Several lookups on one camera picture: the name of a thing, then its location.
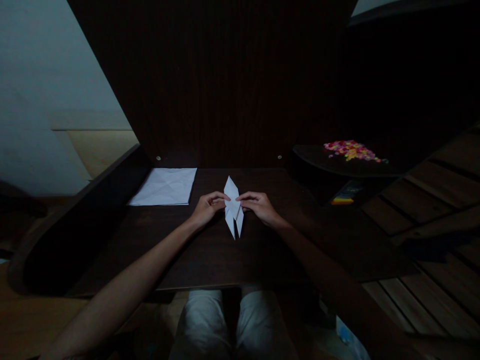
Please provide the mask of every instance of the person's right hand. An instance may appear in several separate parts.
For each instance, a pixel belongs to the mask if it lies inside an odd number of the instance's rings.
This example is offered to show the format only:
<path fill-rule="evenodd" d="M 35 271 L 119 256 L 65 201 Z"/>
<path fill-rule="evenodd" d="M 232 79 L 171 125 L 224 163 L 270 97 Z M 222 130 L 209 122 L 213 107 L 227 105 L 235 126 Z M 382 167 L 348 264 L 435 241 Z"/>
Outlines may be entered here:
<path fill-rule="evenodd" d="M 262 223 L 270 228 L 276 228 L 286 221 L 275 211 L 267 194 L 248 191 L 235 199 L 241 201 L 241 207 L 252 210 Z"/>

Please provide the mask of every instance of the desk surface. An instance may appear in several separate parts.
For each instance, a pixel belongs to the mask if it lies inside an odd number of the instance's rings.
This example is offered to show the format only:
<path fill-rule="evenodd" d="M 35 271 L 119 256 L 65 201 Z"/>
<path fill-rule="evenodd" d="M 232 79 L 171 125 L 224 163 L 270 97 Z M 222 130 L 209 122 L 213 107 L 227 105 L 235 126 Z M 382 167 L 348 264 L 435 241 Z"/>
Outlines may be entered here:
<path fill-rule="evenodd" d="M 283 168 L 198 169 L 189 205 L 129 206 L 113 236 L 68 296 L 95 294 L 122 269 L 185 221 L 199 197 L 222 190 L 231 176 L 240 193 L 266 192 L 279 214 L 359 281 L 416 272 L 413 265 L 361 212 L 322 210 Z M 251 212 L 233 240 L 219 213 L 197 234 L 160 279 L 157 290 L 228 287 L 248 283 L 301 284 L 309 280 L 281 239 Z"/>

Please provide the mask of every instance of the folded paper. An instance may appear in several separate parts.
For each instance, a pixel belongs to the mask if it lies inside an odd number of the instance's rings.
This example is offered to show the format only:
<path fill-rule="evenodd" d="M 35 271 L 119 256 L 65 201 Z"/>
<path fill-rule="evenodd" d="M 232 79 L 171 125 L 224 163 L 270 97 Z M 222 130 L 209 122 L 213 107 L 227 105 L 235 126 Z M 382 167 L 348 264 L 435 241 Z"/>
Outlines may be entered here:
<path fill-rule="evenodd" d="M 196 168 L 154 168 L 129 205 L 188 205 L 196 172 Z"/>
<path fill-rule="evenodd" d="M 235 225 L 238 231 L 238 237 L 242 232 L 242 224 L 244 223 L 244 212 L 240 206 L 240 201 L 235 199 L 240 196 L 238 187 L 235 186 L 234 182 L 228 177 L 223 193 L 230 198 L 230 201 L 225 201 L 225 221 L 230 229 L 233 239 L 235 239 Z"/>

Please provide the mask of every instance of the hand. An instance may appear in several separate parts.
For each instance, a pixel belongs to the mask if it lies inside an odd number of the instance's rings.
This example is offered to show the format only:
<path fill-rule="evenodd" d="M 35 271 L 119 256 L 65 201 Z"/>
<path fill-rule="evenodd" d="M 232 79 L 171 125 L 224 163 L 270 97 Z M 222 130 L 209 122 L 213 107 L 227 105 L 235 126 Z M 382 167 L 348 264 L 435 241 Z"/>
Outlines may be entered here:
<path fill-rule="evenodd" d="M 252 210 L 262 223 L 270 228 L 277 228 L 286 221 L 275 211 L 267 194 L 264 192 L 248 191 L 236 198 L 241 201 L 242 209 Z"/>
<path fill-rule="evenodd" d="M 188 221 L 194 224 L 197 231 L 203 229 L 217 211 L 225 208 L 225 200 L 230 201 L 230 198 L 220 191 L 200 196 L 200 200 L 198 200 L 198 204 Z"/>

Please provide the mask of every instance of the white pants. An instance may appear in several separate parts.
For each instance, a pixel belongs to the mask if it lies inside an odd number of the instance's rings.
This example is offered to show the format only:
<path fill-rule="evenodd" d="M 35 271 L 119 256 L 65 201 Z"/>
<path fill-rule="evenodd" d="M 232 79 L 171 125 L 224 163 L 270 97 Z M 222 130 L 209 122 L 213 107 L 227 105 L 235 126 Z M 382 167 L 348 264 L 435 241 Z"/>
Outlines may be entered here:
<path fill-rule="evenodd" d="M 251 292 L 240 302 L 236 349 L 232 349 L 220 290 L 190 291 L 170 360 L 298 359 L 272 291 Z"/>

